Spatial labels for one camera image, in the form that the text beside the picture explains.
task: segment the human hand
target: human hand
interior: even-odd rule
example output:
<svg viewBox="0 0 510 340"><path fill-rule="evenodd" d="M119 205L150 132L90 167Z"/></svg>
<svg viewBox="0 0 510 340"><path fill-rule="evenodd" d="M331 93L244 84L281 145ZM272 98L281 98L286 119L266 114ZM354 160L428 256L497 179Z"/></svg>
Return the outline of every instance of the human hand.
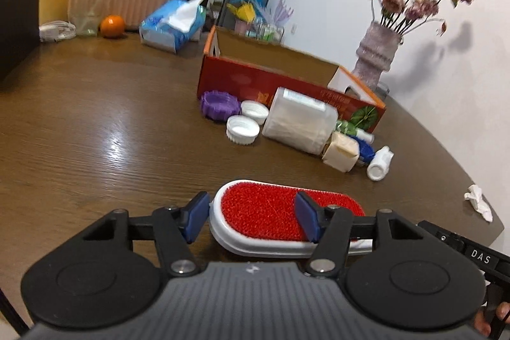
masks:
<svg viewBox="0 0 510 340"><path fill-rule="evenodd" d="M510 304L503 302L498 305L498 308L496 309L496 316L498 317L499 320L503 321L503 319L506 317L509 311ZM510 324L510 317L507 318L505 322L507 324ZM478 310L478 312L476 313L474 326L475 329L478 330L485 337L488 337L489 334L491 334L491 324L487 320L485 320L484 310L482 308Z"/></svg>

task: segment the purple plastic item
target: purple plastic item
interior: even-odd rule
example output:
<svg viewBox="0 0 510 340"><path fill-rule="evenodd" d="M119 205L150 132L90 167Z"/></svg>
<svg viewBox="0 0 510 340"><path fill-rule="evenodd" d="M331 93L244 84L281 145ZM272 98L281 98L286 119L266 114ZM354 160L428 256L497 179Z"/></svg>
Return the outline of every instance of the purple plastic item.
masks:
<svg viewBox="0 0 510 340"><path fill-rule="evenodd" d="M200 99L200 111L204 117L215 121L227 121L230 116L241 113L241 103L223 91L206 91Z"/></svg>

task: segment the translucent plastic box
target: translucent plastic box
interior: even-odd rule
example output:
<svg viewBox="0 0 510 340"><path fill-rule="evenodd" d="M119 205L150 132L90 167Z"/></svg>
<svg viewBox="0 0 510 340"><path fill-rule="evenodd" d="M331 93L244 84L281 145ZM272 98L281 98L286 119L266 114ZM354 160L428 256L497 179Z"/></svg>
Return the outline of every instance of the translucent plastic box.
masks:
<svg viewBox="0 0 510 340"><path fill-rule="evenodd" d="M311 154L320 154L338 119L337 109L280 87L262 135Z"/></svg>

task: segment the orange fruit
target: orange fruit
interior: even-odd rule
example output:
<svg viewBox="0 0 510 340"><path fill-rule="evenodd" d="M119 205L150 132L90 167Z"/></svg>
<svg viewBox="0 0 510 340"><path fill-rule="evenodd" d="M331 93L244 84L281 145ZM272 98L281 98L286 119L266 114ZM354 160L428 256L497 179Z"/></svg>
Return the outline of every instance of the orange fruit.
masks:
<svg viewBox="0 0 510 340"><path fill-rule="evenodd" d="M126 30L126 24L119 15L109 15L101 21L99 30L105 38L119 38Z"/></svg>

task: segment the brown tabletop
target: brown tabletop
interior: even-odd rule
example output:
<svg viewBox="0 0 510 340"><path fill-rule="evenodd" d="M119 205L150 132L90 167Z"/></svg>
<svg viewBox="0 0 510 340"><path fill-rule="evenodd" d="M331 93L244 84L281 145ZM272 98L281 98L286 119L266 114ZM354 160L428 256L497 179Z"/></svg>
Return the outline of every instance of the brown tabletop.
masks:
<svg viewBox="0 0 510 340"><path fill-rule="evenodd" d="M262 136L234 145L224 125L200 115L201 49L188 44L175 56L136 35L74 39L42 45L0 84L0 287L18 310L23 272L103 214L123 207L146 215L240 178L342 192L368 215L392 208L486 245L503 230L496 215L488 224L463 201L472 180L392 99L375 131L374 146L395 153L381 182ZM135 250L156 258L151 242ZM192 251L243 260L207 227Z"/></svg>

